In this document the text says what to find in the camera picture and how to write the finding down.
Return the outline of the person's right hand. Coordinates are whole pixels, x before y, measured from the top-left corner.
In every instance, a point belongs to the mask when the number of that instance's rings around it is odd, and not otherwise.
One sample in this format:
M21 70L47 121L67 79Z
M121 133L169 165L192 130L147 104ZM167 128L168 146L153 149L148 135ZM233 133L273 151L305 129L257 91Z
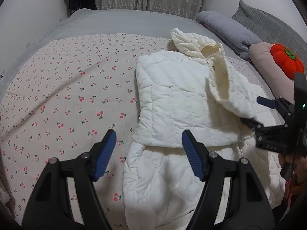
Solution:
M281 166L289 163L291 179L289 181L288 194L300 195L306 193L306 157L294 154L278 155L278 161Z

